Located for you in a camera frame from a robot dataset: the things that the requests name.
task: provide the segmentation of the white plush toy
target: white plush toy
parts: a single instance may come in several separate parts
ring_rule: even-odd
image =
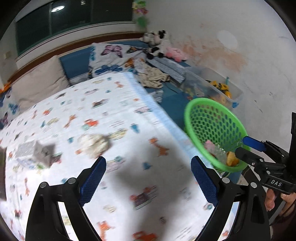
[[[167,48],[171,47],[168,32],[166,30],[158,31],[158,34],[154,34],[154,42],[158,44],[148,49],[147,58],[153,59],[156,56],[163,58]]]
[[[80,150],[88,154],[89,158],[98,158],[104,151],[108,149],[107,139],[100,134],[81,135],[78,138]]]
[[[154,32],[145,33],[143,37],[140,38],[140,41],[147,43],[149,47],[160,44],[161,40],[156,37],[157,35]]]

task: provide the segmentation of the green basket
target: green basket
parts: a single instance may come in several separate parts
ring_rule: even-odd
[[[239,172],[247,167],[243,161],[235,167],[229,167],[214,158],[203,146],[210,140],[226,152],[235,152],[239,146],[250,150],[242,143],[242,139],[247,136],[246,129],[225,106],[207,98],[193,99],[185,108],[184,121],[188,136],[218,172]]]

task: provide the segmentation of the stuffed animal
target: stuffed animal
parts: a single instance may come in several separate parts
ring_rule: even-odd
[[[153,59],[155,56],[163,58],[166,53],[166,49],[171,46],[167,31],[158,31],[158,34],[154,35],[154,43],[157,45],[148,49],[147,58]]]
[[[168,58],[173,58],[176,62],[187,60],[187,56],[182,50],[172,47],[166,48],[165,56]]]
[[[140,41],[147,43],[149,45],[149,47],[155,46],[160,44],[160,41],[157,39],[155,41],[155,33],[154,32],[150,32],[150,33],[145,33],[143,35],[143,37],[140,38]]]

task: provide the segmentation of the ceiling light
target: ceiling light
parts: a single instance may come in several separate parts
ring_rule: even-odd
[[[57,11],[60,11],[64,8],[65,6],[58,6],[58,7],[55,7],[52,9],[52,12],[57,12]]]

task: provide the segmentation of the white sheet with cartoon print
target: white sheet with cartoon print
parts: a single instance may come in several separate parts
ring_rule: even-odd
[[[84,210],[102,240],[189,241],[197,237],[213,209],[190,170],[192,156],[182,148],[193,148],[192,143],[185,135],[174,138],[164,121],[181,130],[144,90],[135,87],[143,90],[126,73],[79,83],[41,101],[0,133],[1,146],[7,146],[10,154],[7,202],[0,203],[0,211],[19,240],[24,240],[38,185],[64,183],[91,167],[95,159],[78,154],[77,139],[96,133],[111,134],[110,147],[103,154],[108,172]],[[146,106],[144,99],[153,104]],[[156,112],[165,118],[158,118]],[[49,169],[28,170],[11,158],[19,144],[35,139],[61,154]],[[65,207],[60,208],[70,239],[77,240]],[[231,214],[220,240],[227,237],[233,219]]]

